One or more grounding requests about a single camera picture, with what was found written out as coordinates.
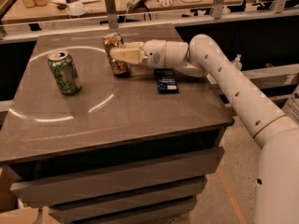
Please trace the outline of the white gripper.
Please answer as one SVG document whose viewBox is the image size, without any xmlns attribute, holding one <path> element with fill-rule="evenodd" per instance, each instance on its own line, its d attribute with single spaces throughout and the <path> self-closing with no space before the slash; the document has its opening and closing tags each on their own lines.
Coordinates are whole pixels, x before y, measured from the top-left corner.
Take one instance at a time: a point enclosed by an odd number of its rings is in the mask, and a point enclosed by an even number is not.
<svg viewBox="0 0 299 224">
<path fill-rule="evenodd" d="M 152 68 L 165 66 L 165 40 L 150 40 L 147 42 L 124 42 L 121 48 L 114 48 L 110 56 L 114 60 L 132 64 L 145 64 Z"/>
</svg>

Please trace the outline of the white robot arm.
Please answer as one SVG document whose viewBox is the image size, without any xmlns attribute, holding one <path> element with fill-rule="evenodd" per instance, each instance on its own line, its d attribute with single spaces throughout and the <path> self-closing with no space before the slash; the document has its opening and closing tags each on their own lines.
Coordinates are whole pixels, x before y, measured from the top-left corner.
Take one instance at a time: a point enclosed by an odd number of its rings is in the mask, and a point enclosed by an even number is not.
<svg viewBox="0 0 299 224">
<path fill-rule="evenodd" d="M 190 43 L 150 40 L 110 52 L 116 61 L 210 74 L 261 148 L 253 224 L 299 224 L 299 125 L 265 96 L 208 35 Z"/>
</svg>

